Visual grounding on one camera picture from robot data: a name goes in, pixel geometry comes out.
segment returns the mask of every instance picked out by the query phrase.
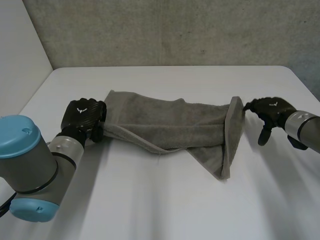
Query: white wall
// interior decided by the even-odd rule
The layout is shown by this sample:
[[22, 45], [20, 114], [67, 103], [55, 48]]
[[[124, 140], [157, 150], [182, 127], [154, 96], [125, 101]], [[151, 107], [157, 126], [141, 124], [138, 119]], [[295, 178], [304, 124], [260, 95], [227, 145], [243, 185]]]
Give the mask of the white wall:
[[0, 116], [18, 114], [52, 72], [21, 0], [0, 0]]

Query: black cable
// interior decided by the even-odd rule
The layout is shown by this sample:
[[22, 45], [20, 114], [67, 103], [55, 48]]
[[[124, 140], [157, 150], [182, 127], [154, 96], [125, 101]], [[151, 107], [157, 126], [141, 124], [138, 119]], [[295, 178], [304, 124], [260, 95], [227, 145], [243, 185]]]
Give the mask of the black cable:
[[16, 195], [17, 193], [15, 192], [4, 204], [0, 206], [0, 218], [9, 211], [11, 201], [15, 198]]

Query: table surface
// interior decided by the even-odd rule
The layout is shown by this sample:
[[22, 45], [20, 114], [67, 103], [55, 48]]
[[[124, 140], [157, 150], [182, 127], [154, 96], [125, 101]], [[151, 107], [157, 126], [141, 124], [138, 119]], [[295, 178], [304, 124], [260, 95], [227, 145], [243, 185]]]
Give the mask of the table surface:
[[[282, 66], [75, 67], [51, 73], [22, 115], [45, 141], [59, 131], [68, 103], [104, 100], [110, 90], [189, 103], [244, 103], [278, 96], [320, 115], [320, 103]], [[318, 239], [320, 156], [294, 149], [281, 129], [257, 144], [263, 122], [251, 112], [226, 182], [191, 155], [167, 155], [106, 139], [86, 148], [55, 218], [0, 218], [3, 240]], [[8, 188], [2, 193], [8, 194]]]

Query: robotic hand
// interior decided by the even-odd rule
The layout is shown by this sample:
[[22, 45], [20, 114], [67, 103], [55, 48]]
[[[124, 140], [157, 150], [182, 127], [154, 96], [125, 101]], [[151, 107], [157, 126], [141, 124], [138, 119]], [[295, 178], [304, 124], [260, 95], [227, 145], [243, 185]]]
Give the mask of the robotic hand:
[[0, 207], [0, 217], [10, 210], [22, 220], [50, 221], [80, 163], [86, 140], [102, 140], [106, 114], [103, 101], [71, 101], [61, 132], [48, 146], [30, 118], [0, 118], [0, 177], [16, 192]]
[[306, 111], [296, 110], [280, 97], [266, 97], [248, 102], [244, 111], [256, 113], [264, 121], [258, 144], [264, 146], [275, 127], [288, 134], [291, 145], [300, 150], [308, 147], [320, 153], [320, 117]]

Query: cloth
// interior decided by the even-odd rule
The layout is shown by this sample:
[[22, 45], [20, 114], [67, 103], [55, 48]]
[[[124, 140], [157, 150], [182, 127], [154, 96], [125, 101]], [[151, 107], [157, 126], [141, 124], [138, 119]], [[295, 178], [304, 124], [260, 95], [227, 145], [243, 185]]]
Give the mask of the cloth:
[[216, 178], [230, 177], [245, 114], [238, 96], [228, 105], [215, 106], [111, 90], [105, 103], [105, 136], [155, 154], [185, 149]]

